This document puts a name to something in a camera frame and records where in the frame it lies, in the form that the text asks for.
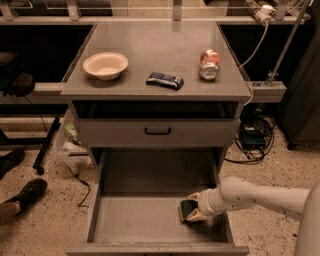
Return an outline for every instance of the foot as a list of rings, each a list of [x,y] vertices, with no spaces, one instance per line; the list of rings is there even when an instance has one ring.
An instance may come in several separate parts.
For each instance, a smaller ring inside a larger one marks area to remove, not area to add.
[[[29,181],[21,192],[10,198],[9,200],[5,201],[8,202],[16,202],[20,204],[20,213],[24,212],[28,209],[31,205],[33,205],[36,201],[38,201],[44,192],[47,189],[47,182],[43,179],[34,179]]]
[[[19,165],[25,156],[22,148],[12,150],[9,154],[0,157],[0,180],[8,171]]]

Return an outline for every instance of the terrazzo floor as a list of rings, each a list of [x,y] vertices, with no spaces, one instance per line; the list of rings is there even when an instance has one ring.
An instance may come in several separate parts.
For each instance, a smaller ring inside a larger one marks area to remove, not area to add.
[[[311,188],[320,182],[320,145],[298,146],[288,151],[283,132],[275,128],[275,143],[261,164],[238,165],[224,162],[220,179],[236,176],[258,185]],[[13,133],[38,136],[39,133]],[[0,148],[0,155],[11,149]],[[26,148],[22,164],[12,169],[0,181],[0,202],[20,192],[31,179],[38,178],[32,168],[39,147]],[[244,159],[232,146],[228,158]],[[0,256],[63,256],[68,246],[83,242],[88,208],[78,207],[87,187],[70,172],[54,148],[48,150],[43,161],[48,182],[44,197],[25,214],[17,217],[14,226],[0,227]],[[93,168],[84,167],[74,173],[93,185]],[[92,193],[84,202],[90,204]],[[228,213],[236,245],[247,245],[250,256],[292,256],[298,232],[298,222],[261,207]]]

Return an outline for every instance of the white bowl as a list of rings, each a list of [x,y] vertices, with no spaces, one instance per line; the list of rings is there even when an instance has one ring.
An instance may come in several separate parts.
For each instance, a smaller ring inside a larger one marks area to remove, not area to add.
[[[117,78],[128,64],[128,59],[122,54],[104,52],[86,59],[83,63],[83,69],[88,74],[106,81]]]

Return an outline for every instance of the drawer front panel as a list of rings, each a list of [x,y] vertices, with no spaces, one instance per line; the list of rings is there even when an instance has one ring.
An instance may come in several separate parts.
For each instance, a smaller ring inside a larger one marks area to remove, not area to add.
[[[211,147],[231,144],[239,120],[80,121],[83,144],[93,147]]]

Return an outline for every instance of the cabinet top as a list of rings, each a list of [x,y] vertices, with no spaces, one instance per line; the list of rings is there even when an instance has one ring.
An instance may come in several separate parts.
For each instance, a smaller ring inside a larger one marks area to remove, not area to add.
[[[220,72],[214,81],[199,76],[200,55],[219,53]],[[88,77],[83,62],[101,52],[118,52],[129,60],[116,80]],[[152,72],[183,78],[179,91],[146,85]],[[62,95],[90,99],[246,101],[249,90],[213,21],[110,21],[99,23],[66,82]]]

